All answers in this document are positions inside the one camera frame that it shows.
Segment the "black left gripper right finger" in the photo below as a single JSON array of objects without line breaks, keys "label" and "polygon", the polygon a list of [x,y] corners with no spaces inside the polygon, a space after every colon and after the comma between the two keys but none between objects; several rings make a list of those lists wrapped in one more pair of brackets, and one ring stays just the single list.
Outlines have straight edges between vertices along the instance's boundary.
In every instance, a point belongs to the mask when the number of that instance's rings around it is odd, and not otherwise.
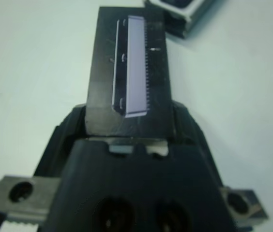
[{"label": "black left gripper right finger", "polygon": [[201,156],[205,160],[208,168],[210,169],[214,180],[216,181],[218,186],[222,187],[224,185],[223,181],[216,167],[216,163],[214,161],[206,137],[201,127],[190,115],[188,109],[184,104],[173,101],[172,109],[176,131],[175,141],[183,145],[196,146],[200,151]]}]

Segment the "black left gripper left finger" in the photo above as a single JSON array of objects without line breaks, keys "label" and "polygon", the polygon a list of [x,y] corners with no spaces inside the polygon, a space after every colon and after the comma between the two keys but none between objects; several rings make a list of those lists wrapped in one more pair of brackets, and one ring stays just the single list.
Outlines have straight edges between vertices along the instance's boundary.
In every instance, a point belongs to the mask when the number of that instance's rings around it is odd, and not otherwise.
[{"label": "black left gripper left finger", "polygon": [[86,105],[76,105],[64,120],[55,127],[34,176],[60,177],[70,156],[74,142],[86,138]]}]

